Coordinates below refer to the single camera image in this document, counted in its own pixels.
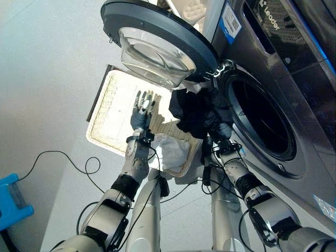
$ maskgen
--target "robot finger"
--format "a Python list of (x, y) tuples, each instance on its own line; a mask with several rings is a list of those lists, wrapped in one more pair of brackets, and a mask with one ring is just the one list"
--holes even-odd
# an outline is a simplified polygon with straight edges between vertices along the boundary
[(146, 98), (146, 95), (147, 95), (147, 92), (145, 91), (143, 94), (142, 94), (142, 97), (141, 97), (141, 100), (140, 100), (140, 104), (139, 104), (139, 108), (141, 108), (143, 106), (143, 103), (144, 103), (144, 100)]
[(133, 106), (134, 109), (138, 109), (139, 108), (139, 98), (140, 98), (140, 95), (141, 95), (141, 91), (139, 91), (136, 95), (137, 96), (135, 98), (135, 102), (134, 102), (134, 106)]
[(152, 114), (152, 111), (154, 109), (154, 106), (155, 106), (155, 101), (152, 101), (152, 104), (150, 104), (148, 106), (148, 109), (147, 109), (147, 114)]

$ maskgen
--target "washing machine door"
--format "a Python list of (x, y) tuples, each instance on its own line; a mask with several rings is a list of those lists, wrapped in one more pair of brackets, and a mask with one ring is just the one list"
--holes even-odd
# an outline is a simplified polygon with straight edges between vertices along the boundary
[(235, 131), (251, 150), (275, 172), (291, 179), (301, 178), (305, 167), (279, 167), (280, 161), (296, 157), (292, 127), (282, 109), (265, 87), (246, 69), (224, 60), (225, 70), (217, 80), (219, 90), (231, 104)]
[(122, 48), (123, 64), (161, 86), (213, 77), (220, 61), (195, 28), (162, 8), (140, 0), (108, 0), (101, 8), (103, 30)]

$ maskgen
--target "wire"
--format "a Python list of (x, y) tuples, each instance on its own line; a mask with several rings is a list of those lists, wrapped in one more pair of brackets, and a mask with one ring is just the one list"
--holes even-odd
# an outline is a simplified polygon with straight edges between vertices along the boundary
[(171, 201), (172, 199), (176, 198), (177, 196), (179, 196), (181, 193), (183, 193), (184, 190), (186, 190), (190, 185), (194, 184), (197, 181), (202, 181), (202, 180), (194, 180), (192, 182), (190, 182), (189, 184), (187, 184), (179, 193), (177, 193), (176, 195), (174, 195), (173, 197), (166, 199), (164, 201), (161, 201), (160, 204), (165, 203), (167, 201)]
[(0, 235), (1, 235), (2, 239), (4, 240), (4, 243), (5, 243), (8, 251), (10, 251), (10, 252), (20, 252), (20, 250), (18, 250), (18, 248), (13, 243), (13, 241), (10, 238), (10, 236), (8, 234), (8, 231), (6, 229), (0, 231)]
[(27, 173), (27, 175), (24, 176), (24, 177), (22, 177), (22, 178), (20, 178), (19, 181), (20, 181), (20, 180), (23, 180), (24, 178), (26, 178), (26, 177), (33, 171), (33, 169), (34, 169), (34, 167), (35, 167), (35, 164), (36, 164), (38, 158), (39, 158), (42, 154), (44, 154), (44, 153), (48, 153), (48, 152), (58, 152), (58, 153), (62, 153), (64, 156), (66, 156), (66, 157), (68, 158), (68, 160), (69, 160), (70, 163), (74, 166), (74, 168), (75, 168), (77, 171), (79, 171), (80, 173), (83, 173), (83, 174), (95, 174), (95, 173), (98, 172), (99, 169), (100, 169), (100, 162), (99, 162), (99, 167), (98, 167), (94, 172), (88, 172), (88, 173), (87, 173), (87, 172), (83, 172), (81, 169), (79, 169), (79, 168), (74, 164), (74, 162), (71, 160), (71, 158), (70, 158), (65, 152), (63, 152), (63, 151), (44, 151), (44, 152), (41, 152), (41, 153), (37, 156), (37, 158), (36, 158), (36, 160), (35, 160), (35, 162), (34, 162), (34, 164), (33, 164), (33, 167), (30, 169), (30, 171)]
[(224, 167), (225, 167), (228, 163), (230, 163), (230, 162), (232, 162), (232, 161), (234, 161), (234, 160), (242, 160), (242, 159), (239, 158), (239, 157), (235, 157), (235, 158), (233, 158), (233, 159), (229, 159), (228, 161), (226, 161), (226, 162), (223, 164), (223, 166), (220, 166), (220, 167), (223, 169), (224, 176), (223, 176), (223, 179), (222, 179), (222, 181), (221, 181), (220, 183), (218, 183), (218, 182), (216, 182), (216, 181), (214, 181), (214, 180), (211, 180), (212, 182), (215, 182), (215, 183), (218, 185), (218, 187), (217, 187), (216, 189), (214, 189), (212, 192), (207, 193), (206, 191), (204, 191), (204, 188), (203, 188), (204, 184), (203, 184), (203, 182), (202, 182), (202, 191), (203, 191), (203, 193), (205, 193), (205, 194), (207, 194), (207, 195), (212, 195), (212, 194), (215, 193), (220, 187), (223, 187), (223, 188), (226, 189), (228, 192), (230, 192), (230, 193), (236, 195), (237, 197), (241, 198), (240, 196), (238, 196), (237, 194), (233, 193), (232, 191), (230, 191), (229, 189), (225, 188), (225, 187), (222, 185), (223, 182), (224, 182), (224, 179), (225, 179), (225, 177), (226, 177), (226, 173), (225, 173)]
[(229, 190), (228, 188), (226, 188), (225, 186), (219, 184), (217, 181), (214, 180), (210, 180), (211, 182), (214, 182), (215, 184), (219, 185), (220, 187), (224, 188), (225, 190), (227, 190), (229, 193), (232, 193), (233, 195), (235, 195), (236, 197), (240, 198), (241, 200), (243, 199), (242, 197), (240, 197), (239, 195), (235, 194), (234, 192), (232, 192), (231, 190)]
[(142, 207), (142, 209), (141, 209), (139, 215), (138, 215), (137, 218), (135, 219), (133, 225), (130, 227), (130, 230), (128, 231), (128, 234), (127, 234), (125, 240), (123, 241), (123, 243), (121, 244), (121, 246), (118, 248), (117, 251), (120, 251), (120, 250), (122, 249), (122, 247), (125, 245), (125, 243), (126, 243), (127, 239), (129, 238), (129, 236), (130, 236), (130, 234), (131, 234), (131, 232), (132, 232), (132, 230), (133, 230), (135, 224), (137, 223), (138, 219), (140, 218), (142, 212), (145, 210), (145, 207), (146, 207), (146, 205), (147, 205), (147, 203), (148, 203), (148, 201), (149, 201), (151, 195), (152, 195), (153, 192), (154, 192), (154, 189), (156, 189), (157, 184), (159, 183), (159, 180), (160, 180), (161, 169), (160, 169), (159, 155), (157, 154), (157, 152), (156, 152), (156, 150), (155, 150), (154, 148), (152, 148), (151, 146), (150, 146), (150, 148), (154, 151), (154, 153), (156, 154), (156, 157), (158, 158), (158, 159), (157, 159), (157, 161), (158, 161), (158, 163), (159, 163), (159, 174), (157, 175), (157, 179), (158, 179), (158, 180), (156, 181), (156, 184), (155, 184), (155, 186), (153, 187), (151, 193), (148, 195), (148, 198), (146, 199), (145, 204), (143, 205), (143, 207)]
[(155, 156), (155, 152), (153, 155), (151, 155), (151, 157), (149, 159), (147, 159), (147, 161), (149, 161), (150, 159), (152, 159)]
[(89, 204), (86, 205), (86, 207), (83, 208), (82, 212), (80, 213), (79, 217), (78, 217), (78, 220), (77, 220), (77, 224), (76, 224), (76, 235), (79, 235), (79, 222), (80, 222), (80, 219), (82, 218), (84, 212), (86, 209), (89, 208), (89, 206), (92, 206), (94, 204), (97, 204), (98, 201), (95, 201), (95, 202), (91, 202)]
[(93, 180), (92, 180), (92, 178), (89, 176), (89, 173), (88, 173), (88, 169), (87, 169), (87, 165), (88, 165), (88, 162), (90, 161), (90, 159), (96, 159), (97, 161), (98, 161), (98, 163), (99, 163), (99, 168), (98, 168), (98, 170), (100, 169), (100, 160), (97, 158), (97, 157), (95, 157), (95, 156), (92, 156), (92, 157), (90, 157), (89, 159), (87, 159), (86, 160), (86, 163), (85, 163), (85, 171), (86, 171), (86, 175), (87, 175), (87, 177), (89, 178), (89, 180), (96, 186), (96, 188), (98, 188), (102, 193), (105, 193)]
[[(242, 216), (241, 216), (241, 218), (240, 218), (240, 220), (239, 220), (239, 225), (238, 225), (238, 231), (239, 231), (239, 237), (240, 237), (240, 240), (241, 240), (241, 242), (243, 243), (243, 245), (244, 245), (244, 247), (245, 248), (247, 248), (247, 250), (248, 251), (250, 251), (250, 252), (255, 252), (254, 250), (252, 250), (249, 246), (247, 246), (247, 244), (245, 243), (245, 241), (243, 240), (243, 237), (242, 237), (242, 222), (243, 222), (243, 219), (244, 219), (244, 216), (246, 215), (248, 213), (248, 210), (246, 210), (243, 214), (242, 214)], [(264, 252), (266, 252), (266, 247), (265, 247), (265, 244), (264, 243), (262, 243), (262, 246), (264, 247)]]
[[(92, 157), (89, 157), (88, 159), (87, 159), (87, 161), (86, 161), (86, 163), (85, 163), (85, 172), (84, 171), (82, 171), (80, 168), (78, 168), (76, 165), (75, 165), (75, 163), (71, 160), (71, 158), (65, 153), (65, 152), (63, 152), (63, 151), (44, 151), (44, 152), (41, 152), (40, 154), (38, 154), (37, 155), (37, 157), (36, 157), (36, 159), (35, 159), (35, 162), (34, 162), (34, 164), (33, 164), (33, 166), (31, 167), (31, 169), (30, 169), (30, 171), (24, 176), (24, 177), (22, 177), (22, 178), (20, 178), (20, 179), (18, 179), (18, 181), (21, 181), (21, 180), (23, 180), (23, 179), (25, 179), (32, 171), (33, 171), (33, 169), (35, 168), (35, 165), (36, 165), (36, 163), (37, 163), (37, 160), (39, 159), (39, 157), (42, 155), (42, 154), (44, 154), (44, 153), (51, 153), (51, 152), (53, 152), (53, 153), (61, 153), (61, 154), (63, 154), (64, 156), (66, 156), (67, 157), (67, 159), (70, 161), (70, 163), (74, 166), (74, 168), (77, 170), (77, 171), (79, 171), (80, 173), (82, 173), (82, 174), (86, 174), (87, 176), (88, 176), (88, 178), (89, 178), (89, 180), (94, 184), (94, 186), (96, 187), (96, 188), (98, 188), (102, 193), (104, 193), (104, 191), (92, 180), (92, 178), (89, 176), (90, 174), (95, 174), (95, 173), (97, 173), (99, 170), (100, 170), (100, 160), (97, 158), (97, 157), (95, 157), (95, 156), (92, 156)], [(91, 160), (91, 159), (96, 159), (97, 161), (98, 161), (98, 168), (95, 170), (95, 171), (93, 171), (93, 172), (88, 172), (88, 169), (87, 169), (87, 165), (88, 165), (88, 162)]]

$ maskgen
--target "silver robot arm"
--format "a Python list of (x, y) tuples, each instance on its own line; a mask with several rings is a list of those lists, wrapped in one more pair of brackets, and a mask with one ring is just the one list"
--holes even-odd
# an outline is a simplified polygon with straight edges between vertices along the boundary
[(126, 219), (135, 194), (149, 173), (148, 153), (154, 135), (149, 123), (152, 95), (138, 93), (131, 118), (134, 133), (127, 138), (125, 163), (111, 189), (85, 219), (79, 235), (56, 245), (51, 252), (104, 252), (118, 249), (128, 224)]
[(230, 140), (218, 143), (219, 156), (227, 163), (224, 170), (244, 199), (262, 242), (268, 247), (278, 246), (282, 252), (335, 251), (332, 237), (314, 228), (301, 227), (291, 207), (248, 170), (240, 157), (240, 148)]

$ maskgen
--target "white floor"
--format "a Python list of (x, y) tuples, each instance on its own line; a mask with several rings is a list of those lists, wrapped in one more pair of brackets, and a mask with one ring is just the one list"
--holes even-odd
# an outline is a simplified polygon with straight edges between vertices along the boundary
[[(90, 156), (101, 160), (93, 179), (108, 189), (123, 158), (85, 139), (86, 117), (107, 64), (120, 63), (120, 48), (102, 31), (103, 1), (5, 0), (0, 5), (0, 177), (24, 176), (45, 150), (67, 152), (81, 168)], [(171, 195), (184, 187), (169, 180)], [(41, 156), (18, 183), (33, 216), (9, 233), (21, 251), (50, 251), (75, 234), (81, 209), (101, 193), (61, 154)], [(303, 223), (323, 229), (304, 212)], [(251, 224), (251, 246), (261, 251)], [(162, 204), (162, 251), (210, 249), (211, 199), (190, 186)], [(0, 251), (6, 251), (0, 241)]]

